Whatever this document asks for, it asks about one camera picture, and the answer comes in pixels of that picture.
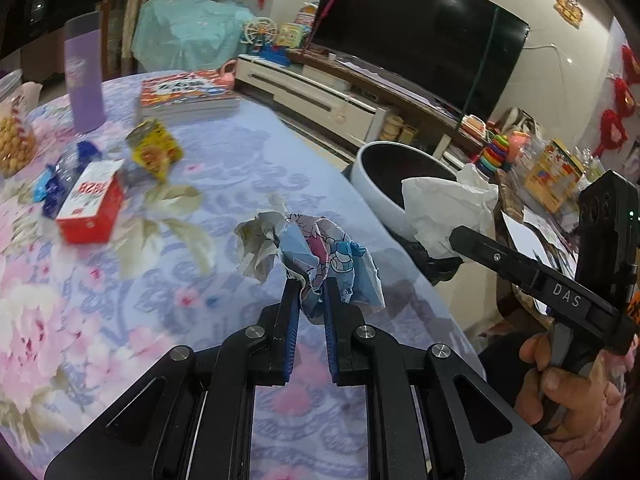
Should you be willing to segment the right hand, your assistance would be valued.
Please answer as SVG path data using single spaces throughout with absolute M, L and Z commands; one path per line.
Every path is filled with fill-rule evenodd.
M 600 429 L 606 413 L 624 400 L 606 377 L 603 353 L 598 355 L 588 378 L 552 366 L 550 356 L 550 341 L 545 334 L 530 337 L 521 346 L 521 360 L 533 368 L 525 375 L 515 411 L 534 426 L 541 423 L 544 414 L 542 398 L 565 408 L 562 422 L 547 434 L 550 441 L 567 442 Z

